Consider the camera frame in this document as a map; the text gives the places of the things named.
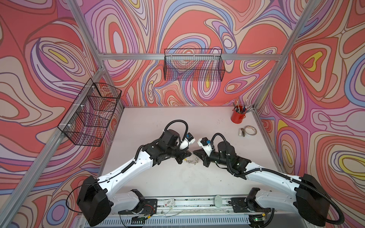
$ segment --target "red cup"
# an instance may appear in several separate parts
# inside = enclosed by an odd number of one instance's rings
[[[233,111],[233,113],[232,113],[232,116],[231,116],[231,121],[234,122],[235,124],[242,123],[243,118],[246,117],[246,113],[240,114],[240,113],[236,112],[235,109],[233,109],[232,111]]]

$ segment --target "red mug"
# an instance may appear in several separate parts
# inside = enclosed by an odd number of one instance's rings
[[[243,118],[246,117],[246,113],[240,114],[240,113],[236,112],[235,109],[233,109],[232,111],[233,111],[233,113],[232,113],[232,116],[231,116],[231,121],[236,123],[236,124],[242,123]]]

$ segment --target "wire basket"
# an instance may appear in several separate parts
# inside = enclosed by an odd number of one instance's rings
[[[62,132],[75,145],[101,146],[121,94],[106,83],[92,83]]]
[[[165,49],[166,81],[222,81],[222,49]]]

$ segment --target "robotic arm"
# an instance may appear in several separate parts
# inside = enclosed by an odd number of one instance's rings
[[[213,145],[216,136],[221,136],[223,139],[223,142],[218,144],[218,150]],[[326,222],[331,224],[344,222],[340,208],[313,176],[304,174],[300,177],[280,173],[237,156],[234,147],[220,133],[216,133],[211,140],[199,139],[198,145],[202,149],[193,153],[203,160],[204,166],[209,167],[211,162],[226,165],[227,171],[235,177],[257,181],[279,191],[276,193],[252,188],[243,205],[246,209],[251,211],[256,211],[257,208],[286,210],[297,213],[308,222],[321,227],[325,226]],[[338,220],[327,219],[330,205],[337,211]]]
[[[182,122],[186,126],[182,141],[176,131],[167,129],[175,122]],[[80,186],[76,203],[89,225],[99,224],[110,213],[123,210],[140,212],[146,204],[138,190],[133,189],[123,194],[116,194],[117,191],[141,172],[156,164],[159,165],[166,159],[175,158],[177,163],[181,164],[185,158],[191,155],[187,149],[194,142],[194,137],[188,133],[187,123],[183,120],[174,120],[165,127],[160,138],[149,144],[141,145],[135,157],[127,163],[97,179],[94,179],[93,176],[85,179]]]

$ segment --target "white table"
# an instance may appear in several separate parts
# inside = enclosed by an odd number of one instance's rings
[[[247,113],[241,124],[233,123],[230,120],[231,114],[232,107],[126,108],[103,174],[113,171],[134,157],[140,145],[158,139],[165,126],[176,119],[188,123],[188,132],[196,140],[203,137],[211,139],[214,133],[222,133],[235,147],[237,155],[266,168],[277,170],[252,113]],[[238,136],[239,128],[246,125],[254,126],[258,131],[257,135]],[[169,129],[177,131],[182,136],[185,125],[174,123]],[[222,139],[217,136],[214,140],[215,147],[221,141]],[[193,152],[199,148],[195,142],[189,150]],[[201,160],[197,164],[183,161],[179,165],[175,159],[169,159],[135,177],[118,193],[138,189],[145,197],[241,195],[248,194],[254,187],[277,192],[258,182],[233,177],[214,163],[207,168],[203,166]]]

